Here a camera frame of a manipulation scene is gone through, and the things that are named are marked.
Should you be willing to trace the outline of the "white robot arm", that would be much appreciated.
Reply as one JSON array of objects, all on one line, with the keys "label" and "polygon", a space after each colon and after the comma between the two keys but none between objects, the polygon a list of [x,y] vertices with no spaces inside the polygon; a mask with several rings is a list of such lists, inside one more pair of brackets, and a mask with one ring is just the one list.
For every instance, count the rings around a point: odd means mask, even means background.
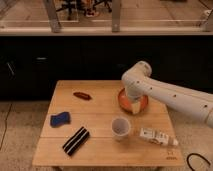
[{"label": "white robot arm", "polygon": [[133,114],[140,112],[140,99],[148,95],[213,128],[213,94],[152,79],[151,73],[151,66],[139,61],[121,77]]}]

